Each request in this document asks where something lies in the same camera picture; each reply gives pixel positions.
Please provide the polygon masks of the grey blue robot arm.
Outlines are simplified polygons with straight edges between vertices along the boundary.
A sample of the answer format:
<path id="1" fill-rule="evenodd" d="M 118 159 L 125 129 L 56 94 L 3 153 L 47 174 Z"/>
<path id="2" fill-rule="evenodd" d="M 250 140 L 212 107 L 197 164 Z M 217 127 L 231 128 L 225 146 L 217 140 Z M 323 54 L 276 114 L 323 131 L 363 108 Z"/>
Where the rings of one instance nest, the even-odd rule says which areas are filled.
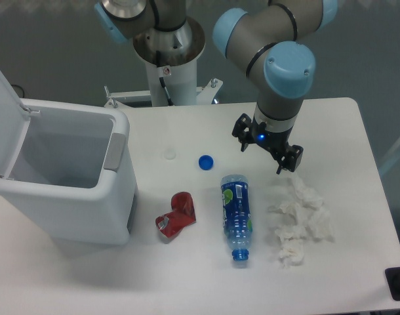
<path id="1" fill-rule="evenodd" d="M 132 41 L 154 106 L 197 104 L 205 33 L 185 1 L 98 1 L 94 9 L 114 40 Z M 302 159 L 303 148 L 288 139 L 315 73 L 315 57 L 299 40 L 330 23 L 337 9 L 336 1 L 269 1 L 258 14 L 227 10 L 214 25 L 216 48 L 259 91 L 254 115 L 243 114 L 232 135 L 242 148 L 269 152 L 280 171 L 295 171 Z"/>

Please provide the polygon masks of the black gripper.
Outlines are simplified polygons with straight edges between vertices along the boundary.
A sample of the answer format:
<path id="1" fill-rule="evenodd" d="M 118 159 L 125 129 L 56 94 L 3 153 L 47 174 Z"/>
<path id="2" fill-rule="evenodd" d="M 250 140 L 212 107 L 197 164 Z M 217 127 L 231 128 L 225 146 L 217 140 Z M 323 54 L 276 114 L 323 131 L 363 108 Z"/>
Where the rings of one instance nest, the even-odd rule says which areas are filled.
<path id="1" fill-rule="evenodd" d="M 277 174 L 281 171 L 295 172 L 300 165 L 304 149 L 301 146 L 289 144 L 292 127 L 286 131 L 275 133 L 265 130 L 247 114 L 242 114 L 233 127 L 232 136 L 237 138 L 244 152 L 249 144 L 257 144 L 271 154 L 275 154 L 278 163 Z"/>

